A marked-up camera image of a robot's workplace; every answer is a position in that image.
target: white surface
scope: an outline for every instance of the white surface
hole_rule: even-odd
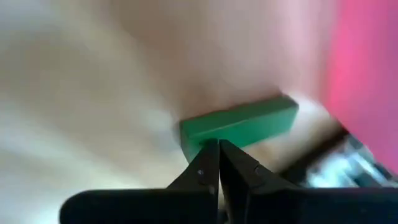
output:
[[[187,165],[179,119],[320,96],[328,1],[278,2],[0,0],[0,223],[57,223],[85,189],[165,187]],[[333,122],[303,102],[249,152],[276,169],[323,135]]]

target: pink surface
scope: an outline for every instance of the pink surface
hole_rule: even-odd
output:
[[[326,107],[398,172],[398,1],[340,0]]]

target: blurry background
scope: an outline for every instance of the blurry background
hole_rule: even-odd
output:
[[[180,119],[267,98],[290,133],[248,153],[277,170],[333,131],[334,1],[0,0],[0,222],[57,223],[86,189],[165,187]]]
[[[324,104],[398,172],[398,2],[338,1]]]

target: green block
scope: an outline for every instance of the green block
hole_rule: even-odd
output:
[[[288,131],[299,109],[288,96],[216,111],[180,122],[181,145],[188,162],[209,139],[227,139],[238,147]]]

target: metal mechanism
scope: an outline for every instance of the metal mechanism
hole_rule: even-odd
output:
[[[227,140],[207,141],[166,189],[77,194],[60,223],[223,223],[219,173],[229,223],[398,223],[398,189],[304,189]]]

